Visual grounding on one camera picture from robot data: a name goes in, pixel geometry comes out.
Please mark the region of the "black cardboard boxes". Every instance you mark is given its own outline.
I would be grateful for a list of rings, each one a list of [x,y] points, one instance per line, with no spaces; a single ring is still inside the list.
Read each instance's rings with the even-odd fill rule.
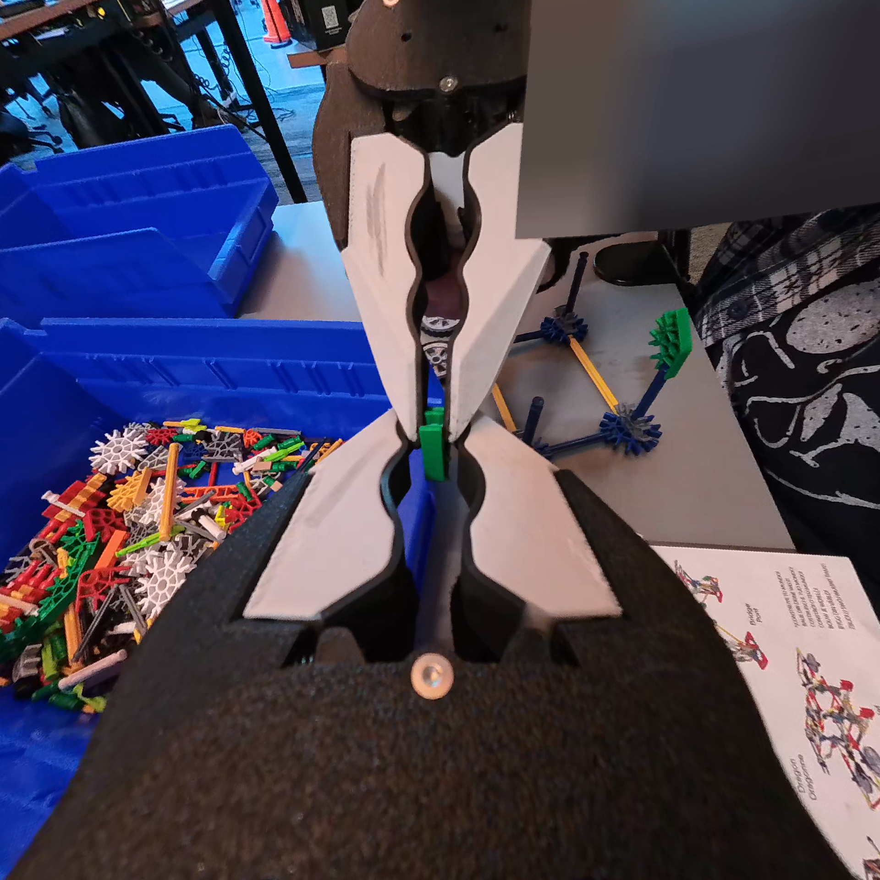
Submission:
[[[346,1],[279,1],[293,40],[311,50],[344,44],[351,27]]]

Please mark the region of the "toy instruction sheet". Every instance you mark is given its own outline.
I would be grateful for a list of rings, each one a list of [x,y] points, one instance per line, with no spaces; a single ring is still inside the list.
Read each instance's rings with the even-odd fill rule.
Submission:
[[[737,661],[798,798],[878,878],[879,626],[843,556],[655,544]]]

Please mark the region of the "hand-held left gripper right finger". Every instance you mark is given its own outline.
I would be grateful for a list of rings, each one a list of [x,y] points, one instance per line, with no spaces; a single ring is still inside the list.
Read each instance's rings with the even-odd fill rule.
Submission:
[[[480,413],[459,450],[474,498],[461,581],[469,611],[489,622],[561,622],[622,615],[557,469]]]

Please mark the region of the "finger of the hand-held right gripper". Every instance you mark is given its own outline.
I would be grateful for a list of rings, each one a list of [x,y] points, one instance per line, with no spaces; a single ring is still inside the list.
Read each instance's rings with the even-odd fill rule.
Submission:
[[[464,210],[471,235],[456,270],[466,300],[447,368],[447,430],[468,427],[506,360],[551,248],[517,238],[522,122],[510,122],[468,148]]]
[[[415,304],[424,274],[419,246],[432,234],[434,203],[420,148],[390,133],[351,142],[344,267],[385,393],[411,441],[425,409]]]

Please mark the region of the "person's dark printed shirt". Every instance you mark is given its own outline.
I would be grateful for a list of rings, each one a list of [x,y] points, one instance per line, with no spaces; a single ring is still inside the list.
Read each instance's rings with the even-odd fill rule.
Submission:
[[[879,204],[731,224],[692,316],[796,547],[877,602]]]

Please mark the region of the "blue plastic bin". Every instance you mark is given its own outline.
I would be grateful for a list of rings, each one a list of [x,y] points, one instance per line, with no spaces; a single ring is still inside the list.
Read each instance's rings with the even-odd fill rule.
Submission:
[[[233,318],[278,204],[231,125],[7,164],[1,316]]]

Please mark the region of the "blue bin with white label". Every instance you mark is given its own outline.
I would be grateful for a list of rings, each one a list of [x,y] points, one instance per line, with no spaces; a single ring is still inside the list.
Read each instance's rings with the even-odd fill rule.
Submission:
[[[91,446],[131,422],[301,429],[348,439],[388,399],[359,323],[241,319],[2,319],[2,574],[50,522],[44,490],[90,473]],[[401,508],[421,588],[434,498],[411,459]],[[97,719],[2,689],[2,878],[71,781]]]

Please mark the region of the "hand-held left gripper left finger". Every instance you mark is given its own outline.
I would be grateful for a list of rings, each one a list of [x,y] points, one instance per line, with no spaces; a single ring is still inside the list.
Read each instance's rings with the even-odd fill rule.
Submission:
[[[328,622],[389,578],[403,550],[398,509],[411,443],[388,410],[311,471],[244,608],[247,620]]]

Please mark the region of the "pile of colourful toy pieces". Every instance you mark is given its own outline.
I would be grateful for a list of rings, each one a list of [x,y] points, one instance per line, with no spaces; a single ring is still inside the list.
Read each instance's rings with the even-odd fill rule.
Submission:
[[[88,476],[45,493],[45,522],[2,561],[2,689],[102,713],[122,666],[199,564],[342,444],[200,417],[104,434]]]

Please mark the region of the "black metal post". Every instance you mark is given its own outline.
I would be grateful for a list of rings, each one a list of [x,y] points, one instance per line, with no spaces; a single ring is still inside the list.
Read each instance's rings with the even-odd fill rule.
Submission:
[[[257,115],[263,137],[271,149],[288,193],[294,204],[305,204],[307,197],[302,181],[284,141],[263,83],[259,78],[253,56],[248,48],[248,42],[237,23],[232,4],[230,1],[209,1],[209,5],[224,37],[225,44],[230,50],[231,58]]]

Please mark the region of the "black toy wheel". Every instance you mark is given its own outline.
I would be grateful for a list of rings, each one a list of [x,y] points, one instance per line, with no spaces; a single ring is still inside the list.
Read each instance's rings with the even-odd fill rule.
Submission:
[[[422,319],[420,340],[423,353],[441,384],[446,382],[448,347],[458,324],[459,319],[442,316],[426,315]]]

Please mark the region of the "blue yellow toy rod frame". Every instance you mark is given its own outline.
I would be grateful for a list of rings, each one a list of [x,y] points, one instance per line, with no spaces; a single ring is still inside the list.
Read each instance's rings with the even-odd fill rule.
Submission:
[[[664,374],[654,368],[652,380],[640,400],[634,405],[623,403],[612,392],[596,364],[590,360],[583,348],[588,325],[576,313],[575,305],[588,261],[587,251],[578,254],[566,302],[557,306],[552,315],[545,317],[538,330],[517,335],[514,343],[543,341],[555,346],[566,346],[574,354],[606,405],[598,430],[555,445],[542,443],[536,438],[536,432],[545,405],[543,398],[537,396],[533,399],[524,425],[520,429],[512,417],[499,385],[494,384],[491,388],[491,398],[506,430],[548,459],[593,446],[606,446],[620,450],[625,455],[639,456],[653,451],[659,445],[662,436],[661,427],[655,423],[650,409],[670,380],[666,380]]]

